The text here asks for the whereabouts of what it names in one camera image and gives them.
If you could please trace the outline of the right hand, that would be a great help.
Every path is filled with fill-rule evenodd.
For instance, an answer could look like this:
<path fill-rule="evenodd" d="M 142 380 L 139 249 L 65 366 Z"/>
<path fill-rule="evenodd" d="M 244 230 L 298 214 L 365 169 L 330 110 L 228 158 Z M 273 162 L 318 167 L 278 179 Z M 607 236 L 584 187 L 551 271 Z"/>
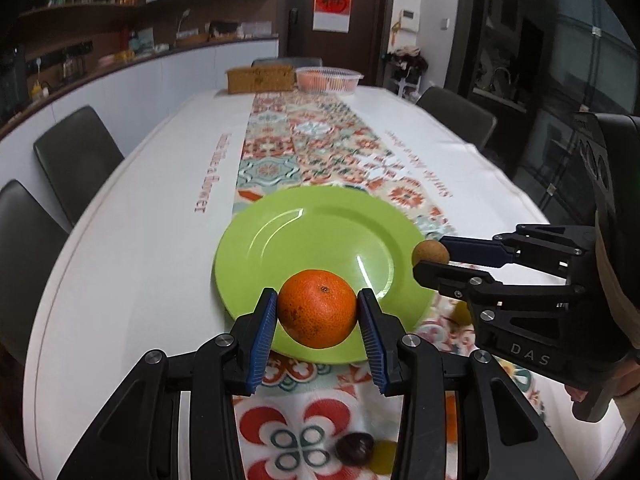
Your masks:
<path fill-rule="evenodd" d="M 639 388 L 639 382 L 639 350 L 632 350 L 616 364 L 616 367 L 605 375 L 599 376 L 598 380 L 590 384 L 586 390 L 569 385 L 565 385 L 564 389 L 573 401 L 582 402 L 594 386 L 612 384 L 612 396 L 626 396 Z"/>

